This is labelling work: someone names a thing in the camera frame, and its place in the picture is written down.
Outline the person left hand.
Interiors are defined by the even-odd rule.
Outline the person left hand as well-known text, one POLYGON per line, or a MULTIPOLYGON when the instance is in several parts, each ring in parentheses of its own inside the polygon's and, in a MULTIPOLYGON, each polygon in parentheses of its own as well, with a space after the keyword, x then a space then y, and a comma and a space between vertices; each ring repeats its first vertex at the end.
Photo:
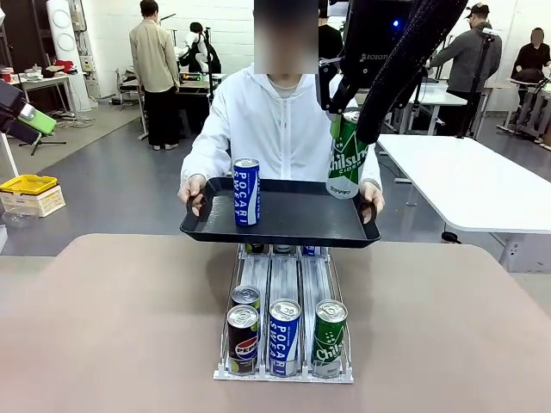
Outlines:
POLYGON ((379 214, 384 209, 385 200, 379 187, 370 181, 362 183, 360 195, 362 197, 362 222, 367 224, 372 219, 373 211, 379 214))

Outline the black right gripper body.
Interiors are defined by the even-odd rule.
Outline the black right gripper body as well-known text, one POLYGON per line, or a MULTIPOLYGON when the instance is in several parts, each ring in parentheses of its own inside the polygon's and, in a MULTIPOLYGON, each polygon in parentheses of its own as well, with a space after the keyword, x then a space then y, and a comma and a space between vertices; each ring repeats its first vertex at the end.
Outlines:
POLYGON ((339 69, 349 86, 369 89, 401 39, 413 12, 412 1, 354 0, 344 24, 339 69))

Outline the person right hand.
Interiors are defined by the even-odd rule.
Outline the person right hand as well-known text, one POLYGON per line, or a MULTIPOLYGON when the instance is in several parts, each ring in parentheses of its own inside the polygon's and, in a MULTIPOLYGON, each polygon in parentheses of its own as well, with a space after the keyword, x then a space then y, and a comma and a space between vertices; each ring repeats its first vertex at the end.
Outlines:
POLYGON ((190 207, 192 213, 200 216, 204 204, 203 190, 206 187, 207 180, 203 175, 193 175, 185 180, 178 192, 178 197, 186 207, 190 207))

